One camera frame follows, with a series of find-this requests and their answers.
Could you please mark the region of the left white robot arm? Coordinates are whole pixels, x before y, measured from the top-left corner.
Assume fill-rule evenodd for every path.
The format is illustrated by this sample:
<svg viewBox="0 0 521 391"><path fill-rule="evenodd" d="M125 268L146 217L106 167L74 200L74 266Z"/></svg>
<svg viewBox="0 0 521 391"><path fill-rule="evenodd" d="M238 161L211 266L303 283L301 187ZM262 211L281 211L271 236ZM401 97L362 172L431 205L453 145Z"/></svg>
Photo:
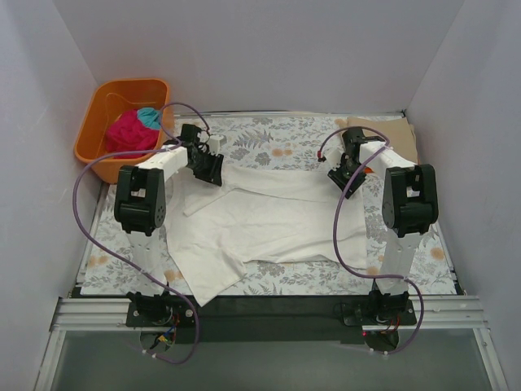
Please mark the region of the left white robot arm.
<svg viewBox="0 0 521 391"><path fill-rule="evenodd" d="M127 297L136 311L157 326L167 324L173 317L173 306L167 279L160 266L160 228L167 212L166 182L181 169L189 169L196 179L213 186L221 186L224 156L221 147L226 136L207 137L196 125L184 124L177 141L169 140L149 159L138 165L120 168L114 215L121 224L132 250L132 263L153 287L139 288Z"/></svg>

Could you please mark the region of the crumpled magenta shirt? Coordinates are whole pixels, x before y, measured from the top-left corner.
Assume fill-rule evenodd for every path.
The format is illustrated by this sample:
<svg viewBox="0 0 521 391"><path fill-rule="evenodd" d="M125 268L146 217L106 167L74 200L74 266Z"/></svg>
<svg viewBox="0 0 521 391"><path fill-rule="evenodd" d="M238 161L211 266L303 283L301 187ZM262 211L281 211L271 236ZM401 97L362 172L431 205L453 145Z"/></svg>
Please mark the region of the crumpled magenta shirt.
<svg viewBox="0 0 521 391"><path fill-rule="evenodd" d="M137 117L137 110L124 112L109 126L105 135L107 152L135 152L155 147L160 131L145 127Z"/></svg>

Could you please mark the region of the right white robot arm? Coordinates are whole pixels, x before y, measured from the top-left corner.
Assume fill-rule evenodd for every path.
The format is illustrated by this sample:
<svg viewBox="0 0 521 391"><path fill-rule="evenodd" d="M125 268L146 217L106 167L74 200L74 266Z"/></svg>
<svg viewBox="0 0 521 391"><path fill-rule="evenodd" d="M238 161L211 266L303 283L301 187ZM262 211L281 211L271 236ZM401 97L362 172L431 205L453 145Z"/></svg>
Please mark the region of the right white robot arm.
<svg viewBox="0 0 521 391"><path fill-rule="evenodd" d="M409 273L423 236L439 216L436 172L432 165L420 165L396 153L387 136L368 126L348 126L338 133L343 151L317 154L320 161L329 163L328 177L342 191L333 229L339 229L343 203L361 188L368 169L383 180L381 215L387 228L383 264L377 275L344 267L373 283L367 295L340 306L344 322L349 326L414 324L409 290L417 286Z"/></svg>

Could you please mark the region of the crumpled teal shirt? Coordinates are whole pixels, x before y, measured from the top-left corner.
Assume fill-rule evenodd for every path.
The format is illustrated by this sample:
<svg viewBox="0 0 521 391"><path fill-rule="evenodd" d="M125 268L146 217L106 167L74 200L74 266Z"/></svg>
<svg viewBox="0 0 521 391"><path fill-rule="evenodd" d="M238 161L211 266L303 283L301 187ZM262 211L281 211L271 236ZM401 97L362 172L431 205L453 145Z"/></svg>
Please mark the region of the crumpled teal shirt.
<svg viewBox="0 0 521 391"><path fill-rule="evenodd" d="M151 130L161 130L160 111L154 108L140 108L137 117L142 124Z"/></svg>

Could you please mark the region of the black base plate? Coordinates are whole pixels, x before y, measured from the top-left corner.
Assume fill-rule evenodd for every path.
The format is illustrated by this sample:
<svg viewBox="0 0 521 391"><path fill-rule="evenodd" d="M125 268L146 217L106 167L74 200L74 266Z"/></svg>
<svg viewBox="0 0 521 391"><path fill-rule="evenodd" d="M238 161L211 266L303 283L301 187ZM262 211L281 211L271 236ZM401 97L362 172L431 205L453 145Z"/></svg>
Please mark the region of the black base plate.
<svg viewBox="0 0 521 391"><path fill-rule="evenodd" d="M393 332L413 326L419 313L407 294L364 296L218 296L200 306L194 297L128 293L126 327L152 331L153 341L289 342L338 340L360 344L362 329Z"/></svg>

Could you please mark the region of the folded beige shirt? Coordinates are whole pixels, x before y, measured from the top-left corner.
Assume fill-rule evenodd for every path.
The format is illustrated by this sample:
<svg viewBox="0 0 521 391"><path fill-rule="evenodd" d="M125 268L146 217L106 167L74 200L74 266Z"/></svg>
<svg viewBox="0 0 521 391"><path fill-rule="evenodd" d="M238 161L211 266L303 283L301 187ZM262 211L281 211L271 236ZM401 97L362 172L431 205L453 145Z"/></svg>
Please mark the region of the folded beige shirt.
<svg viewBox="0 0 521 391"><path fill-rule="evenodd" d="M370 121L358 117L349 117L341 122L337 121L340 128L347 126L366 126L378 130L390 139L390 146L396 153L406 160L418 163L418 151L414 127L404 117L390 121Z"/></svg>

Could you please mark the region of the orange plastic basket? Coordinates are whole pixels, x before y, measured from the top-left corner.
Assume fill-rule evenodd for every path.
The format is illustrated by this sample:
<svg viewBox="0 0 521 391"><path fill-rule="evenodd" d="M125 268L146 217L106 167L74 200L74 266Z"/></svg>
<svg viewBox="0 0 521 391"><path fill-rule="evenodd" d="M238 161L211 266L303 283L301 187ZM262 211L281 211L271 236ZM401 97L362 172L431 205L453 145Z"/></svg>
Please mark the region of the orange plastic basket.
<svg viewBox="0 0 521 391"><path fill-rule="evenodd" d="M77 136L74 147L76 158L87 164L109 154L105 147L105 135L121 114L140 108L159 110L169 102L169 98L169 84L156 78L115 80L101 85L90 101ZM160 130L153 149L159 148L165 139ZM92 170L102 181L114 184L121 166L136 165L149 157L143 151L126 152L125 156L104 159L93 165Z"/></svg>

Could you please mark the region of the white t shirt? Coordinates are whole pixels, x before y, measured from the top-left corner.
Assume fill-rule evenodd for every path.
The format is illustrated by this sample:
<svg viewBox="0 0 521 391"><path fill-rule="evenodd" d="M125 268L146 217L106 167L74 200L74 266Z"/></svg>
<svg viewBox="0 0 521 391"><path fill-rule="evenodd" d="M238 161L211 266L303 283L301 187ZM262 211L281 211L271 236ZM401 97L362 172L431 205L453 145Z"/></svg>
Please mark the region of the white t shirt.
<svg viewBox="0 0 521 391"><path fill-rule="evenodd" d="M361 193L344 202L335 231L341 191L324 173L228 165L219 187L182 169L167 188L168 251L199 305L241 280L250 261L335 261L337 247L366 268Z"/></svg>

